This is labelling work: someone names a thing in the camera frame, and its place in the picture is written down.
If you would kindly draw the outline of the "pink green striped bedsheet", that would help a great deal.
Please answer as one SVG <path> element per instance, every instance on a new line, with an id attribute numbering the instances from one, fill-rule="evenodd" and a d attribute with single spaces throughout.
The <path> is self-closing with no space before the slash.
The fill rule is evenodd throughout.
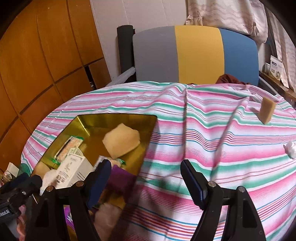
<path id="1" fill-rule="evenodd" d="M 275 102 L 269 123 L 258 119 L 262 99 Z M 114 240 L 190 240 L 200 218 L 180 175 L 180 163 L 224 188 L 244 186 L 267 240 L 281 240 L 295 219 L 295 110 L 280 95 L 239 84 L 125 83 L 67 101 L 70 121 L 87 113 L 157 117 L 151 142 Z"/>

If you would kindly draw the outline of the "wooden wardrobe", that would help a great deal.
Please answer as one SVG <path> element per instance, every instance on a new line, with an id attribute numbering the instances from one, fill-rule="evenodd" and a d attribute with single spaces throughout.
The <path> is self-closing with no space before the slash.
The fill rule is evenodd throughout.
<path id="1" fill-rule="evenodd" d="M 1 171 L 34 168 L 67 101 L 110 81 L 90 1 L 27 1 L 1 36 Z"/>

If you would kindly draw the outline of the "purple snack packet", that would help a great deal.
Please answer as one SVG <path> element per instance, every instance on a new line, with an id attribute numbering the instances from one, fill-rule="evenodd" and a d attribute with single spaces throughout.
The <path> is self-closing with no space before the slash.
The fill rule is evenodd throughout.
<path id="1" fill-rule="evenodd" d="M 64 214 L 67 226 L 75 230 L 69 205 L 64 206 Z"/>
<path id="2" fill-rule="evenodd" d="M 113 166 L 107 187 L 122 196 L 129 196 L 136 179 L 137 177 L 128 171 L 118 166 Z"/>

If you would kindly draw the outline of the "white blue product box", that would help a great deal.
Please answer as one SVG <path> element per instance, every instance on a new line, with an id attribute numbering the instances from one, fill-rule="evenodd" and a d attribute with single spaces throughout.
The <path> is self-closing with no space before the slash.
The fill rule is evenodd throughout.
<path id="1" fill-rule="evenodd" d="M 270 56 L 269 76 L 280 81 L 283 63 L 274 56 Z"/>

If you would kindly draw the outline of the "wooden desk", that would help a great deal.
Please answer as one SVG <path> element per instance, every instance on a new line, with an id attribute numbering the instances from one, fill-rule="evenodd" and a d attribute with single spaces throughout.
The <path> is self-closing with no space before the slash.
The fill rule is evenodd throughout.
<path id="1" fill-rule="evenodd" d="M 259 71 L 259 76 L 286 100 L 295 102 L 295 92 L 293 90 L 286 88 L 280 81 L 270 77 L 262 71 Z"/>

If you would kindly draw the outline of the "grey yellow blue chair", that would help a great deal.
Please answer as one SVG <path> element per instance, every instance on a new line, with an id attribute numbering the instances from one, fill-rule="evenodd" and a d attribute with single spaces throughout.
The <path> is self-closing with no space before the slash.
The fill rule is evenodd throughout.
<path id="1" fill-rule="evenodd" d="M 136 32 L 117 28 L 122 74 L 133 81 L 215 84 L 224 74 L 259 82 L 255 42 L 240 33 L 204 26 L 165 26 Z"/>

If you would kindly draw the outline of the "white plastic wad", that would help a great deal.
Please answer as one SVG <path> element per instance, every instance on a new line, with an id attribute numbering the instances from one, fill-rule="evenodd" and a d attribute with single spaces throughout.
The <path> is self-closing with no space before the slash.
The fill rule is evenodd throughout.
<path id="1" fill-rule="evenodd" d="M 289 141 L 286 145 L 283 146 L 286 154 L 291 159 L 296 159 L 296 143 L 295 141 Z"/>

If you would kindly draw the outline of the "gold tray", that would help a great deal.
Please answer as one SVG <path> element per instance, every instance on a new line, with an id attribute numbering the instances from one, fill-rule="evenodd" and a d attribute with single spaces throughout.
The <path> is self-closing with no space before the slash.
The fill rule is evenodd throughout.
<path id="1" fill-rule="evenodd" d="M 88 161 L 94 165 L 99 156 L 109 157 L 102 140 L 106 133 L 116 128 L 119 124 L 139 131 L 140 145 L 133 151 L 121 157 L 125 161 L 125 170 L 137 176 L 144 161 L 145 153 L 149 146 L 152 132 L 157 123 L 155 115 L 131 113 L 97 113 L 76 116 L 66 128 L 52 142 L 41 157 L 40 161 L 50 169 L 57 169 L 53 162 L 55 154 L 70 136 L 82 137 L 80 149 Z"/>

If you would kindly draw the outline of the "yellow sponge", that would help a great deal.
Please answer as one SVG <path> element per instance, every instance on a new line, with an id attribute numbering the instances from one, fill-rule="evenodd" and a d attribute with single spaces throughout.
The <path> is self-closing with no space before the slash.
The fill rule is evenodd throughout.
<path id="1" fill-rule="evenodd" d="M 260 110 L 258 113 L 258 119 L 265 125 L 270 122 L 274 110 L 275 110 L 275 102 L 269 98 L 264 97 L 261 102 Z"/>
<path id="2" fill-rule="evenodd" d="M 121 123 L 102 140 L 112 159 L 117 159 L 140 145 L 140 133 Z"/>

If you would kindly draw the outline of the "green cracker pack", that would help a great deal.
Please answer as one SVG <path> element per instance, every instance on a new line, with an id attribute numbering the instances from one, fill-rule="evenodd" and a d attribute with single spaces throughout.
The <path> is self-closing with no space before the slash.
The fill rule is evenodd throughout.
<path id="1" fill-rule="evenodd" d="M 54 164 L 60 165 L 68 154 L 75 153 L 76 149 L 83 143 L 84 138 L 78 136 L 70 136 L 69 139 L 62 145 L 60 150 L 52 158 Z"/>

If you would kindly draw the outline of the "upright yellow sponge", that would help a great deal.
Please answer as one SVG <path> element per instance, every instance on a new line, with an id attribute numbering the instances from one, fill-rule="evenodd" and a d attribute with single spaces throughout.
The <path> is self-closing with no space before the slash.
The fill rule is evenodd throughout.
<path id="1" fill-rule="evenodd" d="M 260 110 L 258 113 L 258 119 L 265 125 L 270 122 L 274 110 L 275 110 L 275 102 L 269 98 L 264 97 L 261 102 Z"/>

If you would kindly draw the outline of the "beige printed cardboard box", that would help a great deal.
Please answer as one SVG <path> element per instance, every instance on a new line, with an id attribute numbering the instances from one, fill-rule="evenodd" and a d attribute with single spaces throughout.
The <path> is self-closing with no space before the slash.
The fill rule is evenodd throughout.
<path id="1" fill-rule="evenodd" d="M 57 169 L 57 174 L 49 183 L 56 189 L 71 187 L 78 181 L 84 181 L 93 171 L 93 166 L 85 156 L 69 154 Z"/>

